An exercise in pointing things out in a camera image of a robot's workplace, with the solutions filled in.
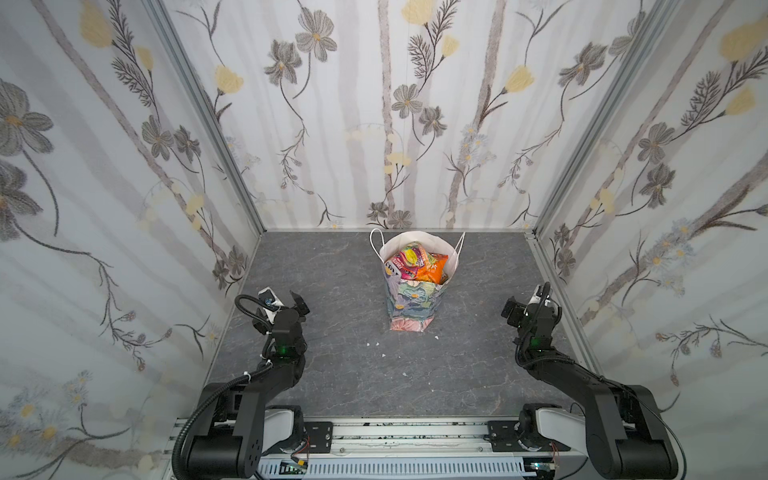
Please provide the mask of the orange corn chips bag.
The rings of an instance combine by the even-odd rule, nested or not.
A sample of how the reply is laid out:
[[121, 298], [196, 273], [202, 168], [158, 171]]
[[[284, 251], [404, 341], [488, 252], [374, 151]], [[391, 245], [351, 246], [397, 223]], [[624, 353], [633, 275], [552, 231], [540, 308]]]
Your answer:
[[429, 253], [424, 260], [424, 265], [416, 270], [415, 280], [420, 282], [429, 282], [441, 285], [445, 282], [447, 274], [445, 266], [449, 259], [448, 255]]

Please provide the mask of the red Fox's candy bag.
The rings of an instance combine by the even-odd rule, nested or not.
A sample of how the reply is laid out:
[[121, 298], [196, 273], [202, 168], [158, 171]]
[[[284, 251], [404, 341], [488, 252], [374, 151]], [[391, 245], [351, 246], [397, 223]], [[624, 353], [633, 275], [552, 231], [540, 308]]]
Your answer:
[[411, 242], [399, 250], [384, 264], [388, 275], [403, 280], [428, 281], [432, 265], [431, 254], [418, 242]]

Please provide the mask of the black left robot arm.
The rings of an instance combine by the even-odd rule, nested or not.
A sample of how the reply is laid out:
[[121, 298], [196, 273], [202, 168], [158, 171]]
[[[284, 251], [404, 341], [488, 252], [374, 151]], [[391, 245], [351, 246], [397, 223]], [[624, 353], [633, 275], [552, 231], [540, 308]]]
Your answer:
[[291, 297], [293, 303], [286, 306], [267, 288], [235, 298], [236, 308], [266, 338], [260, 363], [203, 389], [172, 449], [176, 478], [260, 479], [262, 455], [294, 436], [299, 423], [295, 408], [267, 413], [270, 401], [298, 384], [306, 365], [302, 323], [310, 309], [298, 293]]

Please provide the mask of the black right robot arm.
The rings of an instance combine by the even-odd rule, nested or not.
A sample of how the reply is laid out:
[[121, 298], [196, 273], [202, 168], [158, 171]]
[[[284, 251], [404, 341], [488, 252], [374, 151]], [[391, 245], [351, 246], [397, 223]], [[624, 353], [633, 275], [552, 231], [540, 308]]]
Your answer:
[[516, 365], [583, 410], [577, 415], [551, 404], [528, 403], [518, 416], [515, 442], [528, 449], [566, 446], [582, 453], [605, 479], [684, 478], [683, 448], [650, 390], [599, 375], [554, 346], [562, 314], [548, 282], [538, 285], [528, 302], [509, 298], [502, 309], [502, 317], [517, 332]]

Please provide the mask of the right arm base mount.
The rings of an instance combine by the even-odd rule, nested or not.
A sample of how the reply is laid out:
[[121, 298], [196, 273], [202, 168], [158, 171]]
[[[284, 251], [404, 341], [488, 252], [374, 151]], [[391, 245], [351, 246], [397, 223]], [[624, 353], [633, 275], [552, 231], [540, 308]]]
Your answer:
[[527, 403], [516, 420], [488, 421], [485, 439], [496, 453], [587, 454], [584, 417], [555, 404]]

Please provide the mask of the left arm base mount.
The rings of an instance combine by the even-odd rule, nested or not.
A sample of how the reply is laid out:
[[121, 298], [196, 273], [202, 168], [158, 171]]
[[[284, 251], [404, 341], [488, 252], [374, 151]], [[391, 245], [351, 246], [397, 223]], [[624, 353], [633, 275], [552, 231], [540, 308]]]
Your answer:
[[306, 421], [299, 406], [270, 406], [265, 411], [263, 454], [327, 454], [333, 423]]

